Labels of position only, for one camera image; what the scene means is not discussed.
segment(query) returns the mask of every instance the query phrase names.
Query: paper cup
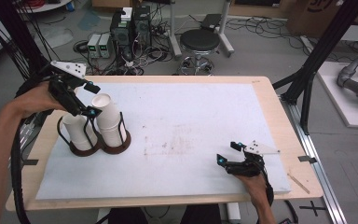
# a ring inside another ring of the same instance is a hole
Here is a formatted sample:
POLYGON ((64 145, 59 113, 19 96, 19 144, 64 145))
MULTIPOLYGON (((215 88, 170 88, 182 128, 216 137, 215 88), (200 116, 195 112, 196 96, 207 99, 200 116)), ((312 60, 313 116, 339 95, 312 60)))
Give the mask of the paper cup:
POLYGON ((68 131, 72 143, 77 149, 88 150, 97 144, 98 137, 92 130, 90 123, 88 123, 86 127, 86 133, 92 143, 92 146, 90 146, 89 140, 84 133, 84 125, 86 124, 86 120, 83 118, 83 116, 78 115, 74 117, 71 114, 66 114, 62 118, 62 123, 68 131))
POLYGON ((115 127, 120 122, 120 111, 106 93, 95 95, 91 101, 92 106, 101 109, 102 113, 97 117, 97 124, 100 129, 115 127))
POLYGON ((103 136, 104 142, 110 147, 119 147, 127 139, 126 129, 124 128, 123 123, 121 123, 120 128, 116 127, 115 129, 101 129, 100 133, 103 136), (120 133, 123 137, 123 142, 121 142, 120 133))

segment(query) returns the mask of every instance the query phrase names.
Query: wire bundle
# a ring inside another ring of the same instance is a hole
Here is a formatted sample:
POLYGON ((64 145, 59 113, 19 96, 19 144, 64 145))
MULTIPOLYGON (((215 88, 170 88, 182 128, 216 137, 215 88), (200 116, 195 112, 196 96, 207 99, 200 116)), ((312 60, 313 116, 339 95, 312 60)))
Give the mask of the wire bundle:
POLYGON ((40 8, 45 5, 45 0, 24 0, 25 8, 40 8))

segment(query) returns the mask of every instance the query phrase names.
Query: electronic equipment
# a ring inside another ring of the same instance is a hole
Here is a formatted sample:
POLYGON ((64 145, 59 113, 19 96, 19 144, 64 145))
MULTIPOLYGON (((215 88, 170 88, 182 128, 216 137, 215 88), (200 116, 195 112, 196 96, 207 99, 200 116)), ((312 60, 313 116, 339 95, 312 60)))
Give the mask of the electronic equipment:
POLYGON ((133 21, 123 21, 121 19, 122 10, 114 13, 110 25, 110 34, 113 45, 119 60, 132 61, 132 51, 136 49, 134 44, 134 24, 133 21))
POLYGON ((98 48, 98 43, 100 42, 101 35, 92 35, 87 48, 89 49, 89 56, 91 58, 101 57, 100 48, 98 48))
POLYGON ((123 7, 121 12, 122 21, 130 21, 132 18, 132 7, 123 7))
POLYGON ((110 58, 110 55, 113 53, 113 43, 110 34, 101 35, 98 47, 100 48, 101 57, 110 58))
POLYGON ((136 7, 133 11, 133 20, 138 45, 141 45, 144 49, 151 46, 150 6, 136 7))

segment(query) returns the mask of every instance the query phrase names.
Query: stool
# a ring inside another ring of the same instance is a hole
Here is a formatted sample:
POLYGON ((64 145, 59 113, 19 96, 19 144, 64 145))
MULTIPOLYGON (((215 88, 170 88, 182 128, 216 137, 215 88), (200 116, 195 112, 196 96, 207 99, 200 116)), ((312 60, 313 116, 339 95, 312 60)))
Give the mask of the stool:
POLYGON ((177 70, 185 75, 196 75, 198 72, 204 72, 211 76, 214 72, 213 62, 202 55, 207 55, 217 51, 220 39, 217 34, 207 30, 189 30, 180 37, 182 49, 195 54, 195 56, 185 57, 181 61, 177 70))

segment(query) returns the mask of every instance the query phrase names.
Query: gray floor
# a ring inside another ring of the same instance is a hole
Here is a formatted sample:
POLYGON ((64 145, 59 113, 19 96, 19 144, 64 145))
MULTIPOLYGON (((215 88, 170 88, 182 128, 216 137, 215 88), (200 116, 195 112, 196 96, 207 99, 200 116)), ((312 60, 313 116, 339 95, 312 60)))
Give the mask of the gray floor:
MULTIPOLYGON (((69 28, 74 39, 64 45, 55 48, 62 60, 73 60, 80 58, 72 51, 76 41, 87 39, 93 32, 106 32, 110 25, 110 13, 94 12, 88 4, 81 2, 81 8, 69 13, 64 9, 37 14, 41 22, 49 23, 58 21, 65 17, 65 20, 51 24, 51 26, 64 26, 69 28)), ((179 28, 185 21, 191 20, 187 15, 191 14, 201 21, 202 16, 198 14, 216 13, 221 8, 220 3, 213 3, 211 11, 204 11, 199 7, 177 6, 178 19, 176 27, 179 28)), ((187 22, 184 27, 196 27, 195 22, 187 22)), ((265 38, 249 32, 242 27, 238 30, 226 29, 226 35, 235 49, 231 57, 227 57, 223 50, 220 54, 211 55, 209 58, 215 63, 217 76, 266 76, 271 82, 278 81, 297 71, 307 60, 303 49, 296 49, 290 46, 300 47, 300 42, 293 38, 265 38)), ((335 54, 349 56, 352 59, 358 53, 352 51, 345 43, 340 43, 335 54)), ((332 55, 330 61, 334 61, 336 55, 332 55)), ((340 58, 340 62, 348 62, 346 58, 340 58)), ((179 62, 171 60, 165 63, 152 63, 145 68, 145 75, 170 76, 175 73, 179 62)), ((10 100, 17 88, 22 83, 20 74, 14 64, 4 52, 0 53, 0 108, 10 100)), ((286 87, 277 90, 283 93, 286 87)), ((315 78, 310 108, 310 136, 317 148, 321 163, 328 175, 338 202, 344 212, 348 223, 358 223, 358 129, 347 128, 339 116, 337 110, 329 99, 324 87, 318 78, 315 78)), ((324 208, 323 199, 312 200, 317 207, 324 208)), ((302 209, 300 206, 310 206, 310 200, 291 201, 300 223, 331 223, 325 210, 302 209)), ((277 221, 282 221, 291 214, 282 201, 273 204, 273 211, 277 221)), ((161 216, 166 207, 148 208, 152 216, 161 216)), ((170 209, 164 223, 178 218, 184 211, 183 206, 175 206, 170 209)), ((28 215, 33 223, 94 223, 97 219, 98 210, 61 210, 61 211, 37 211, 29 212, 28 215)), ((241 203, 241 223, 255 223, 256 213, 249 203, 241 203)), ((19 223, 16 215, 5 211, 1 223, 19 223)))

